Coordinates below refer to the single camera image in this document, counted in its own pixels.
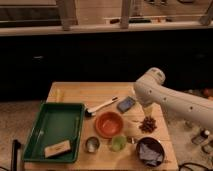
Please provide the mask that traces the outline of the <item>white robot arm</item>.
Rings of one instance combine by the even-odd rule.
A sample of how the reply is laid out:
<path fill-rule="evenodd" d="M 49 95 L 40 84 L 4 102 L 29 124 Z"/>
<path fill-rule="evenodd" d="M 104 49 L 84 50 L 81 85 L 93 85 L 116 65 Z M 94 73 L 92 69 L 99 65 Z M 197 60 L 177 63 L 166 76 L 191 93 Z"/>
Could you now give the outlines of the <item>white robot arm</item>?
<path fill-rule="evenodd" d="M 133 89 L 139 103 L 143 107 L 158 103 L 213 131 L 213 101 L 166 88 L 163 86 L 165 79 L 164 72 L 156 67 L 138 78 Z"/>

